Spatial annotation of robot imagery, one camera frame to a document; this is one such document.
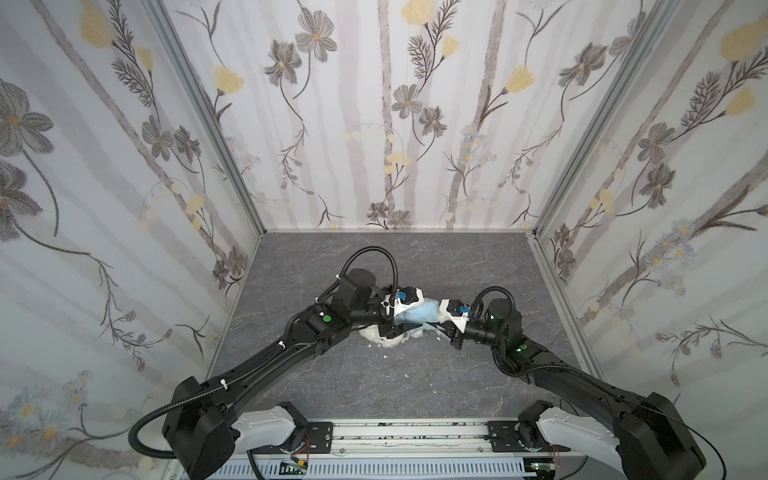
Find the light blue fleece hoodie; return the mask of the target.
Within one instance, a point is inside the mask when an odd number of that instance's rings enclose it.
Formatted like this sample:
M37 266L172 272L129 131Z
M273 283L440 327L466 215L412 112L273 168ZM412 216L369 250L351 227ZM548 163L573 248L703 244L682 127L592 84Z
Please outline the light blue fleece hoodie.
M440 301L429 298L423 300L418 305L411 304L394 317L396 325L413 324L419 327L421 325L439 324L441 322Z

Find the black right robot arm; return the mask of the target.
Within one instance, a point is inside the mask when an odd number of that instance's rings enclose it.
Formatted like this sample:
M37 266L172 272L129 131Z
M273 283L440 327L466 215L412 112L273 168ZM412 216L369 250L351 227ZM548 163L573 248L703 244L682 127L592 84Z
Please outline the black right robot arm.
M489 346L503 374L561 397L604 429L587 434L569 427L555 407L540 402L522 416L546 442L611 465L628 479L694 479L705 469L704 453L668 398L620 389L561 360L523 334L511 300L495 299L487 310L481 302L442 300L438 320L453 341Z

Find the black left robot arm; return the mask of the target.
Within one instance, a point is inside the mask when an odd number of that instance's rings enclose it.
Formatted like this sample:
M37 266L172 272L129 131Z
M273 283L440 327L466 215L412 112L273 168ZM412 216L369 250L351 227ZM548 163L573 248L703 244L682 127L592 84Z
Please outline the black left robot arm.
M238 366L199 382L179 384L162 435L191 479L206 479L235 453L245 432L235 422L256 395L300 363L326 353L355 327L395 327L394 316L419 300L412 287L379 288L373 274L353 269L331 291L291 319L284 333Z

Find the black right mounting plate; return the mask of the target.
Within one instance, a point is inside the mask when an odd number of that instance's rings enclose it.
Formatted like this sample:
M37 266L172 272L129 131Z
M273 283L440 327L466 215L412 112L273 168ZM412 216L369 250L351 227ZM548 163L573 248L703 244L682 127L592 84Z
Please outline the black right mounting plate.
M553 453L534 423L528 421L489 421L487 440L494 453Z

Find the black mounting plate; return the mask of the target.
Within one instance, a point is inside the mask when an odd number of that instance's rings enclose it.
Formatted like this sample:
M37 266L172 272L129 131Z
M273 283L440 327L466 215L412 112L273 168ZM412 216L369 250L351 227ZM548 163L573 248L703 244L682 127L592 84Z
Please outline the black mounting plate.
M487 440L494 453L553 453L534 423L528 421L489 421Z
M298 429L297 454L329 454L332 449L334 424L332 422L309 422Z

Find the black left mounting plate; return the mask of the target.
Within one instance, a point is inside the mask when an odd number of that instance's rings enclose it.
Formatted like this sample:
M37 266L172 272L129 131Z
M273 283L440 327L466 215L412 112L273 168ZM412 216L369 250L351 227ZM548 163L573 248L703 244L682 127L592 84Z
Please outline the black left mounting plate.
M298 429L297 454L329 454L332 449L334 424L332 422L309 422Z

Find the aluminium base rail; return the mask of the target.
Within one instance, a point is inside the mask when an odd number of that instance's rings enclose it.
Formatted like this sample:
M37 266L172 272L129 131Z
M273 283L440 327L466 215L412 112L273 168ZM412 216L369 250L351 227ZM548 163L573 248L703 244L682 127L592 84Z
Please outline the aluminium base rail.
M577 451L593 455L599 440L611 436L600 433L600 425L586 417L569 416L560 409L543 426L532 420L514 419L534 423L544 440L555 451ZM309 422L332 422L334 433L329 454L343 454L354 448L395 449L421 451L425 449L470 449L481 451L487 447L489 421L457 419L399 419L399 420L322 420L309 421L288 406L270 410L247 412L235 422L245 432L245 438L236 443L234 454L251 450L269 453L275 449L293 451L299 444L298 429Z

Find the aluminium corner post left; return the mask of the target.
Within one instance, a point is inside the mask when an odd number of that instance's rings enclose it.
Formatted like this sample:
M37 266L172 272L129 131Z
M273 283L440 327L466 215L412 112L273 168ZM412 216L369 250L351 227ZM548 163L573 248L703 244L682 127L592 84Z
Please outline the aluminium corner post left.
M236 161L226 145L225 136L221 131L219 121L216 119L213 103L207 97L203 85L184 50L168 10L162 1L143 0L142 6L148 14L165 52L170 57L172 67L181 82L186 97L201 121L208 139L213 144L213 149L223 167L225 175L245 211L251 230L258 239L261 239L267 230L239 173Z

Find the aluminium corner post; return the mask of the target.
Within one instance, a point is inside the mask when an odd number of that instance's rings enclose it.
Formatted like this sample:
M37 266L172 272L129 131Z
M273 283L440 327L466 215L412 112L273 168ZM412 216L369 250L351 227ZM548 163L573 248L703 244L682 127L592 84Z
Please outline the aluminium corner post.
M566 195L577 180L580 170L586 164L588 156L604 134L609 122L614 117L629 93L630 87L646 60L650 57L654 45L667 23L666 9L675 9L677 1L655 1L646 20L641 25L636 40L627 52L626 59L609 85L587 128L576 144L571 157L565 165L558 182L549 195L547 202L532 230L532 237L539 239L554 222L554 218L565 201Z
M172 67L181 82L186 97L201 121L208 139L213 144L213 149L223 167L225 175L245 211L251 230L258 239L261 239L267 230L239 173L236 161L226 145L225 136L221 131L219 121L216 119L213 103L207 97L203 85L184 50L168 10L162 1L143 0L142 6L148 14L165 52L170 57Z

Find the aluminium corner post right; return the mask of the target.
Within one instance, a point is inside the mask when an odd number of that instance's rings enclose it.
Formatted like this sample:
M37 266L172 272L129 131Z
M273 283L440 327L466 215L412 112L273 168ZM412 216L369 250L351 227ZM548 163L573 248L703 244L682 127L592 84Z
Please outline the aluminium corner post right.
M565 165L558 182L549 195L547 202L532 230L532 237L539 239L554 222L554 218L565 201L566 195L577 180L580 170L586 164L588 156L604 134L609 122L614 117L629 93L630 87L646 60L650 57L654 45L667 23L666 9L675 9L677 1L655 1L646 20L641 25L636 40L627 52L626 59L609 85L587 128L576 144L571 157Z

